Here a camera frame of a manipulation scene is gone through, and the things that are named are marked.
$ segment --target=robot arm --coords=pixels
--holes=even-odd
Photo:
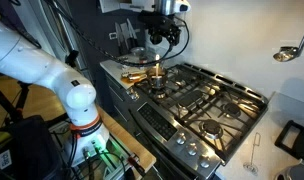
[[[71,131],[78,134],[72,166],[84,161],[84,150],[96,154],[93,142],[105,149],[109,132],[94,103],[95,88],[70,66],[49,55],[0,22],[0,73],[25,83],[51,89],[71,119]],[[71,141],[66,151],[71,151]]]

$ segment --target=gas stove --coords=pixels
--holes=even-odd
[[[208,179],[228,163],[267,110],[268,100],[190,64],[169,68],[167,76],[158,90],[148,80],[135,83],[133,118],[164,152],[198,178]]]

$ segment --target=wire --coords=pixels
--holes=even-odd
[[[80,178],[79,178],[78,174],[76,173],[75,169],[74,169],[74,168],[71,168],[71,170],[72,170],[72,172],[73,172],[73,174],[74,174],[73,177],[74,177],[76,180],[80,180]]]
[[[101,166],[101,163],[102,163],[102,159],[96,159],[96,160],[101,160],[101,162],[99,162],[99,164],[93,168],[93,174],[94,174],[94,171],[95,171],[96,169],[98,169],[98,168]],[[90,175],[91,175],[91,173],[89,172],[88,174],[84,175],[84,176],[81,178],[81,180],[85,179],[86,177],[88,177],[88,176],[90,176]]]
[[[180,52],[178,52],[177,54],[175,54],[175,55],[173,55],[173,56],[167,57],[167,58],[165,58],[165,59],[172,59],[172,58],[174,58],[174,57],[180,55],[180,54],[186,49],[186,47],[188,46],[189,41],[190,41],[190,31],[189,31],[189,28],[188,28],[188,25],[186,24],[186,22],[185,22],[183,19],[178,18],[178,17],[176,17],[176,16],[174,16],[174,18],[176,18],[176,19],[178,19],[178,20],[180,20],[181,22],[184,23],[186,32],[187,32],[187,34],[188,34],[188,38],[187,38],[187,40],[186,40],[186,43],[185,43],[184,47],[182,48],[182,50],[181,50]]]
[[[88,169],[89,169],[89,180],[94,180],[94,169],[92,167],[92,163],[90,162],[90,160],[87,160],[87,164],[88,164]]]
[[[89,38],[84,33],[84,31],[82,31],[81,29],[79,29],[79,26],[75,23],[75,21],[73,20],[73,18],[69,15],[69,13],[67,13],[67,11],[64,9],[64,7],[57,0],[53,0],[53,2],[55,2],[55,4],[58,7],[56,7],[55,4],[53,2],[51,2],[50,0],[44,0],[44,1],[49,6],[51,6],[54,11],[56,11],[57,13],[59,13],[70,24],[70,26],[74,29],[74,31],[83,40],[85,40],[91,47],[93,47],[94,49],[98,50],[100,53],[102,53],[104,56],[108,57],[109,59],[113,60],[114,62],[123,64],[123,65],[127,65],[127,66],[144,67],[144,66],[154,66],[157,63],[161,63],[162,61],[170,59],[170,58],[161,58],[158,61],[153,60],[153,61],[141,64],[141,63],[126,62],[126,61],[124,61],[126,59],[124,57],[123,58],[117,58],[117,57],[113,56],[112,54],[108,53],[107,51],[105,51],[104,49],[102,49],[100,46],[97,46],[97,44],[96,44],[95,41],[93,41],[91,38]],[[165,57],[168,54],[168,52],[170,52],[171,50],[172,50],[172,48],[169,48],[168,51],[167,51],[167,53],[165,55],[163,55],[163,57]]]
[[[117,158],[120,160],[121,164],[122,164],[123,173],[124,173],[124,175],[125,175],[125,165],[124,165],[123,160],[122,160],[121,157],[119,157],[118,155],[116,155],[116,154],[114,154],[114,153],[111,153],[111,152],[102,152],[102,153],[100,153],[100,155],[101,155],[101,154],[106,154],[106,155],[107,155],[107,154],[111,154],[111,155],[117,157]]]
[[[11,104],[14,103],[14,101],[16,100],[16,98],[18,98],[18,96],[21,94],[21,92],[22,92],[22,89],[15,95],[15,97],[14,97],[14,99],[12,100]],[[6,115],[5,115],[5,117],[4,117],[4,120],[3,120],[3,123],[1,124],[1,127],[4,126],[4,124],[5,124],[5,119],[7,118],[8,115],[9,115],[9,112],[6,113]]]
[[[100,158],[96,158],[96,159],[94,159],[94,160],[91,162],[91,163],[93,164],[95,161],[98,161],[98,160],[101,160],[101,161],[98,163],[97,166],[95,166],[95,168],[93,168],[93,172],[101,165],[101,163],[102,163],[103,160],[100,159]],[[80,168],[78,169],[78,173],[74,175],[74,179],[80,179],[79,176],[82,174],[82,171],[83,171],[85,168],[86,168],[86,166],[80,167]],[[87,177],[87,176],[89,176],[89,173],[86,174],[86,175],[82,175],[82,178],[85,178],[85,177]]]
[[[75,154],[76,154],[76,149],[78,147],[78,140],[77,140],[76,134],[72,134],[72,141],[74,142],[73,145],[72,145],[73,153],[72,153],[72,156],[70,156],[71,159],[70,159],[68,167],[72,167],[72,163],[74,161],[74,157],[75,157]]]
[[[75,141],[74,141],[74,135],[72,135],[72,137],[71,137],[71,153],[70,153],[70,156],[69,156],[69,161],[68,161],[68,163],[67,163],[67,165],[68,165],[68,168],[70,168],[71,167],[71,165],[70,164],[72,164],[71,163],[71,161],[72,161],[72,156],[73,156],[73,151],[74,151],[74,143],[75,143]]]

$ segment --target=oven handle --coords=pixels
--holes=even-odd
[[[128,109],[128,110],[129,110],[130,115],[132,116],[133,121],[135,122],[135,124],[137,125],[137,127],[140,129],[140,131],[142,132],[142,134],[146,137],[145,139],[149,142],[149,144],[150,144],[151,147],[155,150],[155,152],[156,152],[157,154],[159,154],[159,156],[161,156],[161,159],[160,159],[160,160],[163,161],[163,162],[165,162],[165,163],[164,163],[165,166],[167,166],[167,169],[168,169],[169,171],[171,171],[171,174],[172,174],[172,175],[174,175],[175,172],[172,172],[171,168],[172,168],[173,170],[175,170],[176,172],[181,172],[180,175],[181,175],[181,177],[184,177],[184,179],[189,179],[189,180],[191,180],[191,179],[193,179],[193,180],[199,179],[199,177],[196,176],[196,175],[194,175],[193,178],[187,177],[186,174],[184,173],[184,172],[186,172],[186,171],[184,171],[183,169],[179,169],[178,167],[176,167],[176,166],[175,166],[175,165],[166,157],[166,155],[164,155],[164,154],[163,154],[163,153],[154,145],[153,142],[155,142],[155,140],[153,140],[153,138],[151,138],[151,137],[144,131],[144,129],[142,128],[142,126],[140,125],[140,123],[138,122],[138,120],[135,118],[135,116],[134,116],[132,110],[131,110],[131,109]]]

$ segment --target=white countertop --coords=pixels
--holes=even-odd
[[[137,57],[134,57],[132,55],[126,55],[128,57],[129,62],[136,62],[138,61]],[[168,60],[164,64],[164,67],[171,67],[174,66],[177,63],[181,63],[182,61],[175,61],[175,60]],[[121,74],[123,73],[122,65],[118,64],[112,60],[103,61],[100,63],[101,67],[108,72],[122,87],[125,89],[128,89],[131,87],[134,83],[125,83],[121,81]],[[142,71],[139,68],[136,67],[129,67],[129,69],[126,70],[127,72],[135,72],[135,71]]]
[[[220,166],[216,174],[221,179],[274,179],[275,175],[288,166],[299,163],[299,160],[274,145],[288,120],[304,126],[304,103],[280,93],[274,93],[269,109],[255,126],[237,152],[226,166]],[[259,147],[255,147],[253,164],[258,167],[258,176],[243,168],[244,162],[251,160],[255,133],[261,134]]]
[[[101,62],[100,65],[120,85],[122,85],[124,89],[128,89],[129,87],[131,87],[134,84],[134,83],[125,83],[125,82],[121,81],[121,74],[123,73],[121,64],[118,64],[112,60],[107,60],[107,61]],[[136,68],[136,67],[129,67],[129,69],[127,69],[127,71],[128,72],[140,71],[140,69]]]

